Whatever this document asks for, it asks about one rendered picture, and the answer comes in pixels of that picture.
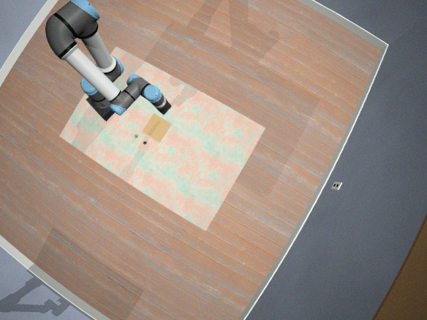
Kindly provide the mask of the tan flat mat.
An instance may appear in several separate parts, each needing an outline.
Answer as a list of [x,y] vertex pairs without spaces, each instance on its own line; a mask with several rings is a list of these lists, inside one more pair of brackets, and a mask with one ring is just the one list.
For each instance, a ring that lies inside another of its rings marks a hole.
[[161,142],[165,133],[170,128],[170,125],[171,123],[160,118],[158,115],[153,114],[143,129],[143,132],[154,138],[156,141]]

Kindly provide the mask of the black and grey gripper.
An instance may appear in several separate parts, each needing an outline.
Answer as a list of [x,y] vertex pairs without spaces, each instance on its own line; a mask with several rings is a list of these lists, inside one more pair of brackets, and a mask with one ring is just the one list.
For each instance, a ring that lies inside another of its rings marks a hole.
[[160,113],[164,115],[171,108],[171,104],[165,98],[164,102],[159,106],[155,106],[155,108],[158,109]]

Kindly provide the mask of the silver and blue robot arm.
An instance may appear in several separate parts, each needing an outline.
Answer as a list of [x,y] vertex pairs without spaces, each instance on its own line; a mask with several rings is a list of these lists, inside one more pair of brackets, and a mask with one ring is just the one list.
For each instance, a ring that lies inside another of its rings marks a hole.
[[[51,49],[83,76],[80,86],[95,108],[110,108],[122,115],[139,96],[154,106],[161,105],[165,100],[161,91],[139,75],[130,75],[122,92],[112,83],[121,76],[124,67],[107,51],[97,20],[99,13],[88,1],[70,0],[48,18],[45,26]],[[76,38],[82,40],[96,65],[78,48]]]

